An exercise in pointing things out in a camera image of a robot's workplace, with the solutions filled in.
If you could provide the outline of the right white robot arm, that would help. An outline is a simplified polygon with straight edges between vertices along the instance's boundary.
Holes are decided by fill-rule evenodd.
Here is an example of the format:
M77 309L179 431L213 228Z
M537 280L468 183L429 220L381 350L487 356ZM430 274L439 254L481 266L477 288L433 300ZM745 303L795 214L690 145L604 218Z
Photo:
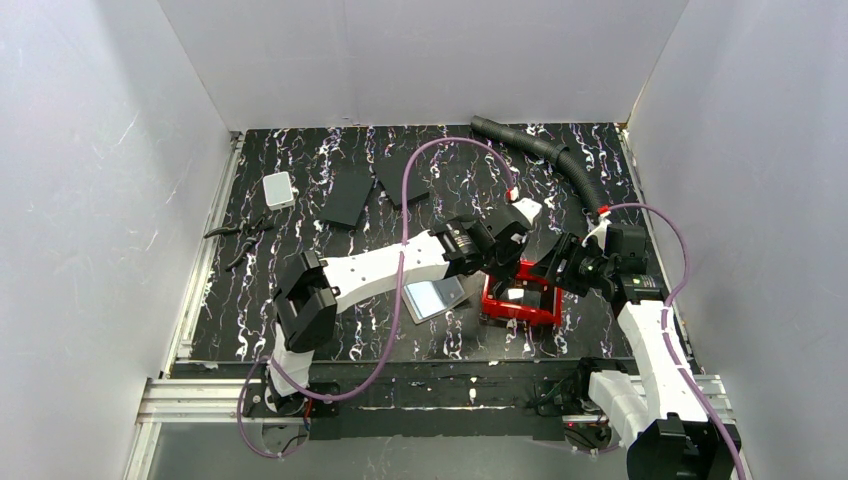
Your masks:
M565 234L531 271L578 296L598 291L610 304L636 362L640 386L617 367L587 360L578 391L618 434L631 479L744 479L738 430L698 385L671 319L689 273L670 288L647 272L647 231L598 211L584 237Z

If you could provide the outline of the grey leather card holder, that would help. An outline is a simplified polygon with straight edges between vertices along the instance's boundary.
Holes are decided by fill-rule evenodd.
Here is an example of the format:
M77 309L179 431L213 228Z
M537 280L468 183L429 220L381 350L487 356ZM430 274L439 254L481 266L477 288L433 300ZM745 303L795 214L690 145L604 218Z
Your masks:
M466 301L471 295L471 288L469 278L458 275L408 284L401 293L413 323L420 325Z

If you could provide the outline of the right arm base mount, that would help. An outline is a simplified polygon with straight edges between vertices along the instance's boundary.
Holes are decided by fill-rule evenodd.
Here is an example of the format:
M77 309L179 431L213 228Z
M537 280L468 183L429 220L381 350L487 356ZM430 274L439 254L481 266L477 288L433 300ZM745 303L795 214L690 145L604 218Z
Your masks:
M535 384L526 406L540 417L561 420L566 441L578 453L597 455L614 449L606 414L591 400L574 393L571 380Z

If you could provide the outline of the red plastic bin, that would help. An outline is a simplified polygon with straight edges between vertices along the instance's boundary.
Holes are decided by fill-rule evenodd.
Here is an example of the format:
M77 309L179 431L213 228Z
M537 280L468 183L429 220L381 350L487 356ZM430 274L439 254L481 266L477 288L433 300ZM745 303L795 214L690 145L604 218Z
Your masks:
M524 322L529 326L562 324L563 290L531 272L533 264L522 260L508 282L485 276L482 313L490 318Z

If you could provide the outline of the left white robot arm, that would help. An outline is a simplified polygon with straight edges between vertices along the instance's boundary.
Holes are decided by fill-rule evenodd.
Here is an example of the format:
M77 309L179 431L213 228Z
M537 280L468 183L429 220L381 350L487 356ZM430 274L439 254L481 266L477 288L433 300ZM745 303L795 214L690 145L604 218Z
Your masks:
M275 343L265 361L266 405L280 413L295 395L332 403L365 392L381 376L396 341L403 287L477 272L513 279L541 210L539 202L521 198L486 217L460 215L415 236L404 231L400 242L365 253L322 257L304 251L288 259L271 295ZM393 319L372 373L345 393L311 390L314 353L333 338L337 315L386 292L395 294Z

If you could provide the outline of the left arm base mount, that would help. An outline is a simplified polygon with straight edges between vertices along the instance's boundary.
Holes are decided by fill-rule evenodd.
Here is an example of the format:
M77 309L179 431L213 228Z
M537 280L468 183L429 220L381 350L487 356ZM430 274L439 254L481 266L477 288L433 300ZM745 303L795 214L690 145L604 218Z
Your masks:
M335 417L337 403L316 401L295 392L285 397L277 395L267 382L251 383L244 394L242 415L247 418L304 418Z

